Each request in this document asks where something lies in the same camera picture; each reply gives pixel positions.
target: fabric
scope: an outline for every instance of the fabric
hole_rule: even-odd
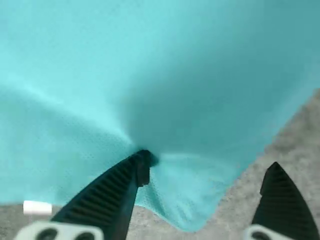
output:
[[[139,149],[136,204],[203,227],[320,85],[319,0],[0,0],[1,204],[64,205]]]

